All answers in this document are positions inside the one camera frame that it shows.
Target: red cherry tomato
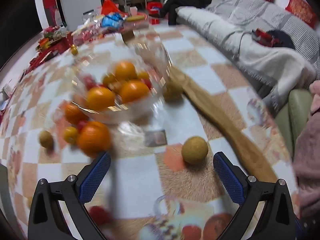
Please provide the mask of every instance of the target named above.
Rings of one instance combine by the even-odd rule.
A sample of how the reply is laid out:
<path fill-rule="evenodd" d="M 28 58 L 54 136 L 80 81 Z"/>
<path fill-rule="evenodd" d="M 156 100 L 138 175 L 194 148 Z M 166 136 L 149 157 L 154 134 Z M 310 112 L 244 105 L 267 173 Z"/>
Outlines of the red cherry tomato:
<path fill-rule="evenodd" d="M 111 221 L 110 213 L 100 206 L 92 206 L 89 215 L 97 226 L 108 224 Z"/>
<path fill-rule="evenodd" d="M 88 121 L 83 120 L 83 121 L 80 121 L 80 122 L 78 123 L 78 125 L 77 125 L 77 130 L 78 130 L 79 133 L 81 132 L 82 128 L 86 126 L 87 122 L 88 122 Z"/>
<path fill-rule="evenodd" d="M 186 225 L 182 229 L 185 240 L 199 240 L 201 238 L 201 228 L 196 225 Z"/>
<path fill-rule="evenodd" d="M 97 86 L 93 76 L 89 74 L 83 77 L 83 82 L 87 90 L 90 90 L 91 88 Z"/>
<path fill-rule="evenodd" d="M 141 81 L 148 87 L 149 90 L 152 88 L 152 83 L 148 78 L 143 78 Z"/>

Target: small orange fruit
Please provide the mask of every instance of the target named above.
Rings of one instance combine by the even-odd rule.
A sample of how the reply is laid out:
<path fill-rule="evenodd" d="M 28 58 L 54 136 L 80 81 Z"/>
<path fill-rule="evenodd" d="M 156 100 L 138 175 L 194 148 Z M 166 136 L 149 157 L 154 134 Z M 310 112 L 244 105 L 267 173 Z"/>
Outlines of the small orange fruit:
<path fill-rule="evenodd" d="M 102 84 L 104 87 L 107 87 L 113 82 L 116 82 L 116 77 L 113 74 L 107 74 L 102 78 Z"/>
<path fill-rule="evenodd" d="M 94 87 L 87 93 L 87 106 L 94 111 L 102 111 L 115 105 L 116 95 L 107 88 Z"/>
<path fill-rule="evenodd" d="M 77 125 L 82 120 L 88 120 L 88 117 L 73 103 L 69 103 L 65 106 L 64 114 L 66 120 L 74 125 Z"/>
<path fill-rule="evenodd" d="M 122 103 L 127 104 L 132 101 L 145 97 L 150 93 L 146 84 L 141 81 L 130 81 L 124 84 L 120 90 L 119 96 L 122 98 Z"/>
<path fill-rule="evenodd" d="M 111 147 L 111 136 L 108 128 L 100 122 L 88 122 L 81 130 L 77 145 L 86 155 L 95 158 L 98 153 Z"/>
<path fill-rule="evenodd" d="M 137 78 L 136 68 L 130 61 L 120 61 L 115 66 L 115 77 L 118 81 Z"/>
<path fill-rule="evenodd" d="M 78 94 L 74 94 L 72 96 L 72 101 L 81 107 L 86 107 L 86 104 L 87 104 L 86 100 L 81 95 L 78 95 Z"/>
<path fill-rule="evenodd" d="M 67 143 L 76 144 L 78 138 L 78 130 L 75 127 L 67 127 L 63 132 L 63 138 Z"/>
<path fill-rule="evenodd" d="M 147 71 L 142 71 L 137 74 L 138 79 L 149 79 L 149 74 Z"/>
<path fill-rule="evenodd" d="M 114 93 L 116 93 L 116 94 L 119 94 L 122 86 L 123 86 L 125 83 L 126 83 L 126 81 L 124 81 L 124 80 L 122 80 L 122 81 L 120 81 L 120 82 L 114 82 L 114 83 L 109 84 L 109 85 L 108 85 L 108 88 L 109 88 L 112 92 L 114 92 Z"/>

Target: snack package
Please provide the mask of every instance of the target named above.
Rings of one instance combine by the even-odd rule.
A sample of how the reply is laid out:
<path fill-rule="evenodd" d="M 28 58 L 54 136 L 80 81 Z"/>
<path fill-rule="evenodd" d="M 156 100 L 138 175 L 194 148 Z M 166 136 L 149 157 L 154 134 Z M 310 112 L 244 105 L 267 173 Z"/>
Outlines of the snack package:
<path fill-rule="evenodd" d="M 101 27 L 113 27 L 119 29 L 122 26 L 123 18 L 119 13 L 110 13 L 106 15 L 101 22 Z"/>
<path fill-rule="evenodd" d="M 73 43 L 76 46 L 80 46 L 86 41 L 89 41 L 94 36 L 99 35 L 100 22 L 89 22 L 87 25 L 84 25 L 83 28 L 73 32 Z"/>

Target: sofa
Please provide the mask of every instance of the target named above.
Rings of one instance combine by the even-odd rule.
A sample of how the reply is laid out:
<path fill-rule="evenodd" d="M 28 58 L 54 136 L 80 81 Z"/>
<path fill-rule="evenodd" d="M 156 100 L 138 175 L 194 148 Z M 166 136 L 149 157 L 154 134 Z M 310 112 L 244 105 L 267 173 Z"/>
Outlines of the sofa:
<path fill-rule="evenodd" d="M 320 39 L 305 22 L 265 0 L 212 0 L 203 9 L 177 8 L 177 23 L 206 38 L 247 77 L 276 115 L 290 90 L 320 78 Z M 268 48 L 252 41 L 257 28 L 287 33 L 295 45 Z"/>
<path fill-rule="evenodd" d="M 312 95 L 308 90 L 292 90 L 289 94 L 288 103 L 284 105 L 275 118 L 292 158 L 294 157 L 297 137 L 307 124 L 311 103 Z"/>

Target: wooden stick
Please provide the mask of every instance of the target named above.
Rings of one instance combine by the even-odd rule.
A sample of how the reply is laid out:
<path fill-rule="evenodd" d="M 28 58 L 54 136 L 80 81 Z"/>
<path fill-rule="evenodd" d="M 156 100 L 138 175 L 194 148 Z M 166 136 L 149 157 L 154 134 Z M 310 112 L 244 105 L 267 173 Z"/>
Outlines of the wooden stick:
<path fill-rule="evenodd" d="M 259 181 L 277 181 L 277 176 L 262 152 L 234 126 L 224 111 L 214 103 L 209 93 L 174 66 L 170 68 L 170 78 L 183 87 L 191 102 L 225 136 L 249 175 L 255 176 Z"/>

